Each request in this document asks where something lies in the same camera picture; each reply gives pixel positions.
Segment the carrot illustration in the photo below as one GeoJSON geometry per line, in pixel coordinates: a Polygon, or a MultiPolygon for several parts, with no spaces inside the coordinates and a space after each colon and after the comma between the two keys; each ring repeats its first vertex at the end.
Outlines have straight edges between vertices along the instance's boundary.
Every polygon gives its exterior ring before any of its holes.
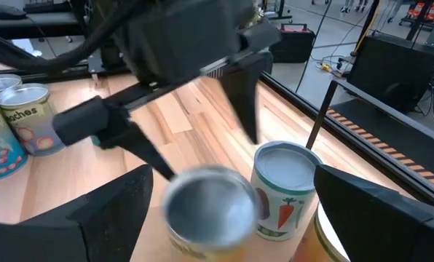
{"type": "Polygon", "coordinates": [[[278,228],[280,229],[285,223],[287,223],[290,215],[295,211],[295,207],[290,205],[292,202],[296,202],[293,198],[284,198],[282,201],[287,202],[286,205],[281,205],[279,207],[279,216],[278,216],[278,228]]]}

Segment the floor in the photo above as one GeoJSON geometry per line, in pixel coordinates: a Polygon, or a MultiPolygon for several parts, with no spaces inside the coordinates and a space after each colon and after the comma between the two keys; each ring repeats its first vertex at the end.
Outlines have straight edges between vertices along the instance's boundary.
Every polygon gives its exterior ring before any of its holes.
{"type": "MultiPolygon", "coordinates": [[[[137,80],[112,76],[95,82],[83,79],[50,85],[57,111],[75,106],[93,96],[108,96],[137,80]]],[[[288,140],[305,144],[313,121],[260,84],[259,119],[262,143],[288,140]]],[[[176,171],[198,164],[219,163],[251,177],[258,146],[239,128],[224,93],[214,79],[201,78],[132,112],[137,122],[170,166],[176,171]]],[[[321,130],[313,151],[324,164],[390,187],[408,196],[366,160],[333,135],[321,130]]],[[[29,158],[15,174],[0,179],[0,222],[17,223],[85,194],[133,170],[144,162],[120,148],[101,150],[84,139],[51,156],[29,158]]],[[[154,190],[149,213],[131,261],[176,261],[170,251],[161,203],[167,181],[154,171],[154,190]]],[[[300,224],[303,232],[315,211],[313,202],[300,224]]],[[[302,233],[278,243],[254,237],[248,261],[288,261],[302,233]]]]}
{"type": "MultiPolygon", "coordinates": [[[[316,0],[316,2],[317,4],[313,6],[309,0],[287,0],[285,13],[293,15],[293,23],[306,23],[308,28],[316,32],[327,7],[321,0],[316,0]]],[[[364,13],[352,11],[349,14],[341,14],[339,10],[343,4],[343,0],[333,0],[330,9],[327,11],[327,16],[320,28],[312,51],[312,57],[307,64],[307,69],[300,85],[299,81],[304,69],[303,63],[278,63],[275,64],[272,72],[273,77],[279,82],[283,83],[294,92],[297,92],[300,96],[317,107],[322,103],[328,84],[333,76],[317,68],[316,60],[320,60],[329,55],[349,55],[355,48],[360,35],[361,26],[365,20],[366,11],[364,13]]],[[[379,5],[379,13],[376,16],[372,28],[384,33],[406,38],[410,27],[406,23],[400,26],[398,22],[400,18],[407,13],[408,5],[403,5],[394,21],[389,24],[386,20],[387,17],[390,16],[391,10],[394,8],[395,1],[383,0],[379,5]]],[[[417,42],[424,43],[428,36],[428,30],[421,30],[417,37],[417,42]]],[[[429,93],[426,94],[423,97],[423,101],[419,104],[419,107],[422,108],[425,113],[428,112],[430,106],[429,96],[429,93]]],[[[337,90],[332,103],[342,103],[350,99],[352,98],[346,94],[346,92],[337,90]]],[[[434,130],[433,111],[427,116],[423,116],[419,113],[410,113],[408,116],[434,130]]]]}

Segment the black metal frame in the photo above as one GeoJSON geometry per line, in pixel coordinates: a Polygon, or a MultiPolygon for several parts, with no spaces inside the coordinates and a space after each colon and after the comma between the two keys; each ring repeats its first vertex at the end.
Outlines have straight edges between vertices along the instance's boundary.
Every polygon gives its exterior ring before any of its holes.
{"type": "Polygon", "coordinates": [[[308,117],[315,119],[314,127],[307,141],[308,148],[312,147],[320,128],[323,127],[333,136],[343,142],[347,147],[351,148],[355,153],[372,164],[376,169],[378,169],[378,171],[382,172],[392,181],[397,183],[401,188],[409,192],[413,197],[416,197],[419,201],[434,205],[434,185],[429,184],[429,182],[419,178],[417,175],[411,175],[402,164],[397,163],[385,152],[374,147],[372,144],[356,135],[343,124],[335,121],[332,117],[326,116],[326,112],[330,106],[336,88],[341,86],[350,92],[355,93],[369,103],[375,105],[378,109],[382,110],[386,114],[389,114],[399,121],[407,124],[411,128],[419,130],[426,135],[433,135],[434,132],[432,130],[423,127],[414,120],[404,116],[395,109],[378,101],[376,98],[367,95],[363,91],[345,81],[333,80],[331,82],[323,104],[320,109],[318,109],[281,83],[277,82],[277,80],[273,79],[269,74],[262,74],[261,80],[263,83],[272,88],[277,94],[286,99],[289,103],[300,109],[308,117]]]}

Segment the concrete floor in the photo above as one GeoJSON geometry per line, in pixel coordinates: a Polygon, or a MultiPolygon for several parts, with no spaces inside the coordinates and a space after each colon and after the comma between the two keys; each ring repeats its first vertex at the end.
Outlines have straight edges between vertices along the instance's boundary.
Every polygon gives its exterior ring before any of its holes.
{"type": "MultiPolygon", "coordinates": [[[[293,15],[293,23],[306,23],[311,30],[316,32],[327,6],[323,3],[323,0],[316,0],[318,3],[314,6],[311,5],[310,2],[310,0],[286,0],[287,6],[285,8],[285,14],[287,15],[289,13],[289,15],[293,15]]],[[[376,16],[372,28],[405,38],[410,27],[408,25],[400,26],[398,22],[400,18],[407,13],[408,5],[403,5],[395,21],[389,24],[386,23],[386,19],[390,10],[394,8],[395,2],[389,2],[388,0],[382,0],[381,2],[379,13],[376,16]]],[[[344,0],[333,0],[312,51],[312,57],[314,59],[321,59],[329,55],[348,55],[354,50],[355,43],[359,38],[365,20],[366,12],[361,13],[353,11],[349,14],[341,14],[339,10],[343,4],[344,0]]],[[[424,43],[428,36],[429,31],[422,30],[418,35],[417,42],[424,43]]],[[[59,55],[75,48],[83,41],[82,37],[74,37],[73,39],[73,43],[70,44],[64,37],[50,38],[48,40],[57,55],[59,55]]],[[[43,57],[54,57],[46,42],[40,42],[37,39],[32,39],[31,42],[34,49],[42,52],[43,57]]],[[[319,107],[333,76],[317,68],[316,61],[311,58],[307,64],[305,75],[299,85],[304,66],[304,63],[278,63],[274,65],[272,75],[279,82],[283,83],[294,92],[297,92],[298,95],[308,100],[311,104],[319,107]]],[[[349,99],[352,98],[346,94],[343,89],[338,89],[334,96],[333,103],[342,103],[349,99]]],[[[419,104],[424,112],[427,112],[430,101],[431,99],[427,99],[419,104]]],[[[432,111],[426,117],[418,113],[411,113],[409,117],[434,130],[434,115],[432,111]]]]}

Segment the black mount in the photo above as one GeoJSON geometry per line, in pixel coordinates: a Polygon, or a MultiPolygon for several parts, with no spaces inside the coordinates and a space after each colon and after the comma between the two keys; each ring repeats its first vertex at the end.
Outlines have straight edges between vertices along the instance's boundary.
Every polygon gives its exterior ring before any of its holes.
{"type": "MultiPolygon", "coordinates": [[[[258,142],[256,85],[263,67],[262,56],[247,55],[224,68],[223,75],[218,79],[243,129],[254,143],[258,142]]],[[[142,106],[179,86],[138,83],[108,98],[96,96],[57,114],[53,126],[67,146],[95,135],[101,148],[119,146],[135,154],[170,180],[175,173],[139,126],[130,121],[128,109],[142,106]]]]}

